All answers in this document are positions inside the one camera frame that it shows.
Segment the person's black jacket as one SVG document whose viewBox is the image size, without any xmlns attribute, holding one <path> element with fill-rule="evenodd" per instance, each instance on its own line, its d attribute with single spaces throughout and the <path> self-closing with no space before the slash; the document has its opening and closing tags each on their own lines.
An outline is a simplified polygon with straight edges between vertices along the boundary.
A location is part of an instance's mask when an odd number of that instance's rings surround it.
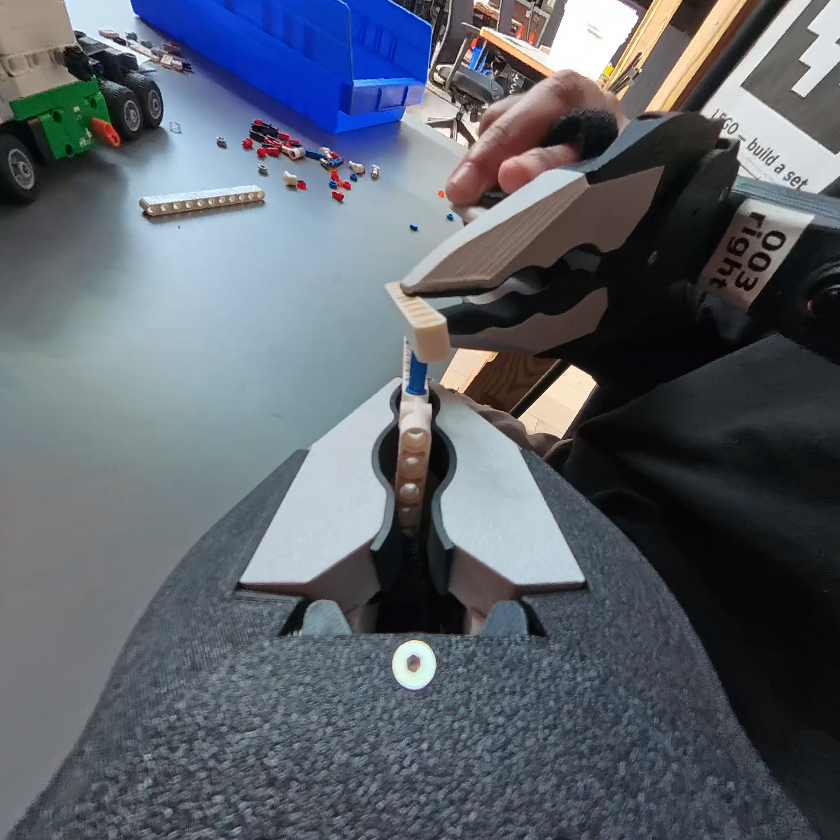
<svg viewBox="0 0 840 840">
<path fill-rule="evenodd" d="M 771 335 L 575 365 L 606 393 L 563 476 L 688 615 L 743 729 L 838 838 L 838 362 Z"/>
</svg>

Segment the row of small lego parts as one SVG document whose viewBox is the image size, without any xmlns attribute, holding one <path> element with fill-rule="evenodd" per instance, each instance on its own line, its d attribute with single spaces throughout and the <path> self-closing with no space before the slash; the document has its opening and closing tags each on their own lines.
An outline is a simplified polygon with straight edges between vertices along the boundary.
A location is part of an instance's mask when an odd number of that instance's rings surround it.
<svg viewBox="0 0 840 840">
<path fill-rule="evenodd" d="M 143 61 L 180 73 L 193 72 L 193 65 L 184 57 L 178 45 L 169 42 L 158 45 L 140 38 L 134 32 L 120 33 L 112 28 L 99 28 L 98 34 L 111 44 L 141 56 Z"/>
</svg>

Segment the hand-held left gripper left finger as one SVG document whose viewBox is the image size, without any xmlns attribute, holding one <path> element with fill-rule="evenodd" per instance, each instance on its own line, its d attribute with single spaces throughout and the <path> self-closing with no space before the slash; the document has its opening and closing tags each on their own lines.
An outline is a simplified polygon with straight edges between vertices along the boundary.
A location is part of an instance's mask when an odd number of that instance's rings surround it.
<svg viewBox="0 0 840 840">
<path fill-rule="evenodd" d="M 303 454 L 244 572 L 249 592 L 331 601 L 354 632 L 372 632 L 403 560 L 393 479 L 397 379 Z"/>
</svg>

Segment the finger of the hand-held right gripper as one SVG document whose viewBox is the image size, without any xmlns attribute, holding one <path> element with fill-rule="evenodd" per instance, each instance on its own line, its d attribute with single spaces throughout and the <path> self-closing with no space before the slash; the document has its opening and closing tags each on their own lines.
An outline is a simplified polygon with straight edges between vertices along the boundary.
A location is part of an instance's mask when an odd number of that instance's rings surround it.
<svg viewBox="0 0 840 840">
<path fill-rule="evenodd" d="M 537 356 L 593 333 L 607 304 L 591 272 L 519 272 L 494 290 L 449 292 L 445 317 L 455 349 Z"/>
<path fill-rule="evenodd" d="M 663 172 L 656 166 L 593 184 L 582 172 L 542 173 L 436 247 L 405 276 L 402 292 L 472 295 L 519 270 L 548 268 L 582 245 L 618 249 L 651 207 Z"/>
</svg>

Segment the short tan lego beam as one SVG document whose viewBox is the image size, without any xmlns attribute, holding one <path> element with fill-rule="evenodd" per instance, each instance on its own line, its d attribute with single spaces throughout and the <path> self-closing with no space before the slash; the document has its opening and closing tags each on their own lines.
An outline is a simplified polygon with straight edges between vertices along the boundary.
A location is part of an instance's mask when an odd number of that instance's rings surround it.
<svg viewBox="0 0 840 840">
<path fill-rule="evenodd" d="M 445 360 L 451 351 L 446 317 L 426 300 L 405 294 L 399 282 L 386 284 L 385 292 L 404 320 L 405 337 L 418 361 Z"/>
</svg>

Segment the pile of small lego pieces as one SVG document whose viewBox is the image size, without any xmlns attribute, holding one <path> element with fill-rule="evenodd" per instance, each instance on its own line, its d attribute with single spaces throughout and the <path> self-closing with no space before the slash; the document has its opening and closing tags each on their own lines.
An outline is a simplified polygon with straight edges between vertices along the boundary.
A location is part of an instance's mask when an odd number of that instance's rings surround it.
<svg viewBox="0 0 840 840">
<path fill-rule="evenodd" d="M 325 181 L 322 183 L 327 186 L 331 199 L 336 203 L 343 203 L 347 194 L 361 179 L 369 176 L 375 181 L 381 173 L 379 166 L 354 161 L 331 147 L 306 146 L 299 139 L 262 119 L 255 119 L 250 124 L 239 145 L 243 151 L 255 155 L 259 175 L 268 175 L 270 161 L 284 161 L 291 165 L 292 168 L 285 170 L 281 175 L 289 192 L 302 193 L 312 189 L 307 177 L 301 174 L 303 162 L 310 161 L 324 173 Z"/>
</svg>

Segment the blue plastic bin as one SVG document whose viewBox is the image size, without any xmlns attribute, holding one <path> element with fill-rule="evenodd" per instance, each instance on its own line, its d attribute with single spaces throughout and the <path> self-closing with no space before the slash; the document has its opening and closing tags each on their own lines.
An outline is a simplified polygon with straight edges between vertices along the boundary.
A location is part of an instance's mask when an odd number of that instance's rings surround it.
<svg viewBox="0 0 840 840">
<path fill-rule="evenodd" d="M 433 27 L 391 1 L 132 1 L 134 13 L 332 134 L 423 99 Z"/>
</svg>

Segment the black office chair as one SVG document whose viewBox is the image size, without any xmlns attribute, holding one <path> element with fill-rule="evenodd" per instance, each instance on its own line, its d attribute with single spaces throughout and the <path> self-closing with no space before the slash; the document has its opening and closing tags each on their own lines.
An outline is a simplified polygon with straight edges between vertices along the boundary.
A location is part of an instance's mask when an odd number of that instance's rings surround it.
<svg viewBox="0 0 840 840">
<path fill-rule="evenodd" d="M 425 123 L 435 130 L 447 130 L 452 141 L 462 139 L 468 148 L 474 145 L 476 136 L 469 130 L 466 118 L 479 121 L 489 106 L 504 96 L 504 90 L 492 76 L 464 63 L 471 41 L 479 33 L 470 23 L 449 22 L 429 69 L 429 80 L 443 89 L 457 109 L 447 117 L 426 118 Z"/>
</svg>

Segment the green and tan lego truck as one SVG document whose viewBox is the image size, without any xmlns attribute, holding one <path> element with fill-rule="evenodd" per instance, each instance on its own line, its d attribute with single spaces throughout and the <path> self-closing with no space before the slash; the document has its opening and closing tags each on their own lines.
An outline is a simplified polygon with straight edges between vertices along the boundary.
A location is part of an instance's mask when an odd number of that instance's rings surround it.
<svg viewBox="0 0 840 840">
<path fill-rule="evenodd" d="M 1 2 L 3 201 L 32 203 L 40 166 L 161 125 L 163 96 L 141 58 L 74 29 L 65 2 Z"/>
</svg>

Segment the wooden desk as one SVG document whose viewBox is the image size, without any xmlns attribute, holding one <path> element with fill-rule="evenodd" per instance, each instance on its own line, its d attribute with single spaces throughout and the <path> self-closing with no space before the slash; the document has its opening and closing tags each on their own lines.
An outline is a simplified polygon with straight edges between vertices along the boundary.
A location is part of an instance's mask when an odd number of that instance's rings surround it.
<svg viewBox="0 0 840 840">
<path fill-rule="evenodd" d="M 480 28 L 478 37 L 503 56 L 510 68 L 531 82 L 538 83 L 557 72 L 549 66 L 547 54 L 524 40 L 489 27 Z"/>
</svg>

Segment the person's right hand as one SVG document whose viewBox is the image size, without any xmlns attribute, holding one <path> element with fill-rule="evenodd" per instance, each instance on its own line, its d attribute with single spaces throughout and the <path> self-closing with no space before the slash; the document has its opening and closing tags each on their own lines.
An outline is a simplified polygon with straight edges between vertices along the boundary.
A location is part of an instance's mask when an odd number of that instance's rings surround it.
<svg viewBox="0 0 840 840">
<path fill-rule="evenodd" d="M 454 207 L 476 206 L 495 188 L 512 194 L 543 172 L 579 161 L 571 144 L 543 145 L 554 124 L 576 109 L 609 111 L 620 131 L 628 125 L 613 94 L 573 70 L 560 70 L 486 111 L 477 141 L 448 178 L 447 199 Z"/>
</svg>

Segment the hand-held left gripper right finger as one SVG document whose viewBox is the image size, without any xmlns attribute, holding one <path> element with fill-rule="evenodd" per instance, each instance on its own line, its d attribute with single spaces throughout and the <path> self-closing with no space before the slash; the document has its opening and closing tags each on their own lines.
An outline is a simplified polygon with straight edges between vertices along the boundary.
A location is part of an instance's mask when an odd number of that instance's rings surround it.
<svg viewBox="0 0 840 840">
<path fill-rule="evenodd" d="M 464 609 L 464 633 L 479 634 L 500 602 L 583 588 L 585 575 L 521 448 L 460 395 L 433 390 L 441 449 L 433 457 L 428 568 L 437 592 Z"/>
</svg>

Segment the long tan lego beam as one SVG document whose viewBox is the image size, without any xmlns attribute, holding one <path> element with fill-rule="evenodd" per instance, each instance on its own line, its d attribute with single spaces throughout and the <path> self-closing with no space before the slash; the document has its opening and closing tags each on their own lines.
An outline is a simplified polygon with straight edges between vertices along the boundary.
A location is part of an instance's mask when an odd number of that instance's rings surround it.
<svg viewBox="0 0 840 840">
<path fill-rule="evenodd" d="M 147 217 L 194 214 L 222 207 L 239 207 L 265 201 L 265 191 L 257 185 L 218 187 L 195 192 L 144 196 L 140 209 Z"/>
</svg>

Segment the white and black sign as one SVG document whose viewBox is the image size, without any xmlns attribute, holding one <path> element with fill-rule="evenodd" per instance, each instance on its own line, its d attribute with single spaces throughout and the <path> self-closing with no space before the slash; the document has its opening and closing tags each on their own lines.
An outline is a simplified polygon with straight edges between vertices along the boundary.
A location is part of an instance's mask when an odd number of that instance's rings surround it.
<svg viewBox="0 0 840 840">
<path fill-rule="evenodd" d="M 742 175 L 838 189 L 839 2 L 786 3 L 701 113 L 739 142 Z"/>
</svg>

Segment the person's dark grey trousers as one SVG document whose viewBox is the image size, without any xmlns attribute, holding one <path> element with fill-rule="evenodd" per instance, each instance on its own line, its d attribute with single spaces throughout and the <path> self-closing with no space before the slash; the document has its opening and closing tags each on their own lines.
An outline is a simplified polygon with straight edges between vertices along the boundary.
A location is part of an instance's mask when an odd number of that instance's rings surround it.
<svg viewBox="0 0 840 840">
<path fill-rule="evenodd" d="M 529 434 L 519 419 L 509 413 L 502 412 L 491 406 L 480 405 L 467 395 L 454 392 L 472 411 L 481 416 L 491 426 L 496 428 L 525 452 L 530 452 L 546 463 L 559 469 L 569 457 L 572 439 L 560 438 L 551 434 Z"/>
</svg>

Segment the wooden post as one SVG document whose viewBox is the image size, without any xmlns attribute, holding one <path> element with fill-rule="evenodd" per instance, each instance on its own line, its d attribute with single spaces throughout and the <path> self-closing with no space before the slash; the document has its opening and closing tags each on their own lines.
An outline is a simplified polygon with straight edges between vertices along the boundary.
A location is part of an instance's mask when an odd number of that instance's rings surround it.
<svg viewBox="0 0 840 840">
<path fill-rule="evenodd" d="M 647 105 L 647 112 L 677 111 L 686 105 L 760 1 L 702 2 L 706 16 L 688 46 Z"/>
</svg>

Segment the black pole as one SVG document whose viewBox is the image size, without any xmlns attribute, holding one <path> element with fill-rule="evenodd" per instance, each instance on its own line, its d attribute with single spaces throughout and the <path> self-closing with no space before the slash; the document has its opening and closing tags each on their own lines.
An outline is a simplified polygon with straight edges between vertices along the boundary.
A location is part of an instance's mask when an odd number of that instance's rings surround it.
<svg viewBox="0 0 840 840">
<path fill-rule="evenodd" d="M 733 35 L 727 35 L 715 61 L 679 106 L 680 111 L 698 112 L 730 77 L 741 60 L 749 53 L 763 32 L 775 20 L 787 1 L 761 1 L 754 5 L 751 15 L 744 18 Z"/>
</svg>

